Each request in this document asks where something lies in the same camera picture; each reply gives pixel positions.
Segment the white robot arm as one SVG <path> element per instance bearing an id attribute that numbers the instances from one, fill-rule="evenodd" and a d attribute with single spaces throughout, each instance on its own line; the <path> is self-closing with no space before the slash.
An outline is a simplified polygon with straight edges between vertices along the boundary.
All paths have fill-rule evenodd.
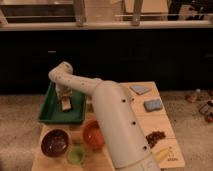
<path id="1" fill-rule="evenodd" d="M 161 171 L 131 107 L 131 98 L 119 83 L 76 76 L 68 62 L 53 68 L 48 77 L 61 92 L 73 89 L 91 97 L 115 171 Z"/>

